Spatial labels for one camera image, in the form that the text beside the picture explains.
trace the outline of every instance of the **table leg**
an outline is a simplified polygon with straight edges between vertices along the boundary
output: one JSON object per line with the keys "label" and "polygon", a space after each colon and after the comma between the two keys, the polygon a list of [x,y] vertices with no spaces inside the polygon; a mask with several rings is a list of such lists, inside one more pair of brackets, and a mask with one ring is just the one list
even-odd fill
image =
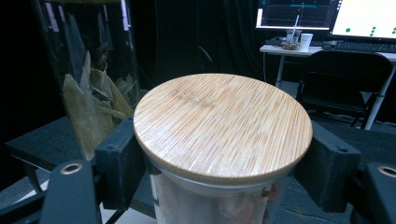
{"label": "table leg", "polygon": [[282,82],[283,65],[285,64],[285,55],[280,56],[279,69],[277,70],[276,84],[275,86],[280,88],[280,83]]}
{"label": "table leg", "polygon": [[22,162],[22,166],[35,192],[42,192],[43,190],[41,189],[40,184],[38,183],[37,175],[35,174],[35,167],[24,161]]}
{"label": "table leg", "polygon": [[267,82],[267,73],[265,71],[265,68],[267,67],[265,64],[265,54],[267,54],[267,53],[264,52],[262,54],[262,73],[264,74],[264,82]]}
{"label": "table leg", "polygon": [[393,68],[392,68],[392,71],[390,73],[390,76],[388,77],[387,81],[385,82],[384,86],[381,88],[381,91],[378,93],[378,96],[375,99],[375,103],[373,105],[372,111],[370,112],[370,116],[367,119],[366,125],[364,126],[365,130],[370,130],[371,129],[371,127],[372,127],[372,125],[373,125],[373,123],[375,121],[376,114],[378,113],[379,108],[382,105],[382,101],[384,101],[385,94],[387,92],[387,89],[388,89],[388,86],[389,86],[390,82],[392,81],[393,74],[395,73],[395,71],[396,71],[396,63],[393,64]]}

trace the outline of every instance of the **round wooden lid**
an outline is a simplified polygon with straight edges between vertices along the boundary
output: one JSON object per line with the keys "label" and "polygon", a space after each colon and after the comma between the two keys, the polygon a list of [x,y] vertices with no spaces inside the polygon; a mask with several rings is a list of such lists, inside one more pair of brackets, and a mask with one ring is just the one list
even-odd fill
{"label": "round wooden lid", "polygon": [[307,151],[313,132],[290,95],[227,74],[179,77],[149,91],[134,112],[134,131],[160,170],[227,186],[286,174]]}

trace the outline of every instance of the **white cylindrical container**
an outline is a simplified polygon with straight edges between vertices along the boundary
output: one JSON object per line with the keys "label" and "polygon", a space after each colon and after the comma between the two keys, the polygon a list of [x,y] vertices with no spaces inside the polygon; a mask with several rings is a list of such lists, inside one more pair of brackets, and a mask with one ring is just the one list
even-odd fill
{"label": "white cylindrical container", "polygon": [[199,74],[149,91],[134,131],[150,161],[158,223],[269,223],[312,124],[285,92],[249,77]]}

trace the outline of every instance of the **computer monitor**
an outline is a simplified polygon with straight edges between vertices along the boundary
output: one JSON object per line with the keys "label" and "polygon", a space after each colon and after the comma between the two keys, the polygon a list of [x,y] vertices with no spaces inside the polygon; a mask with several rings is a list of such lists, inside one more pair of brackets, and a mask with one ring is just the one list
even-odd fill
{"label": "computer monitor", "polygon": [[338,0],[259,0],[257,29],[328,31]]}
{"label": "computer monitor", "polygon": [[395,8],[396,0],[338,0],[329,37],[396,43]]}

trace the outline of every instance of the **metal ring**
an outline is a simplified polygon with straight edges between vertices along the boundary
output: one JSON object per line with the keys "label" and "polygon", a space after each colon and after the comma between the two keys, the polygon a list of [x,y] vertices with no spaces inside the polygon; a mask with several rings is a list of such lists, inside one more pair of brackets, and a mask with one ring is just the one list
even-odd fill
{"label": "metal ring", "polygon": [[388,166],[378,166],[378,171],[383,175],[396,178],[396,169]]}
{"label": "metal ring", "polygon": [[64,168],[62,168],[61,174],[63,174],[63,175],[72,175],[72,174],[78,172],[81,169],[82,169],[82,164],[81,163],[72,163],[72,164],[68,164]]}

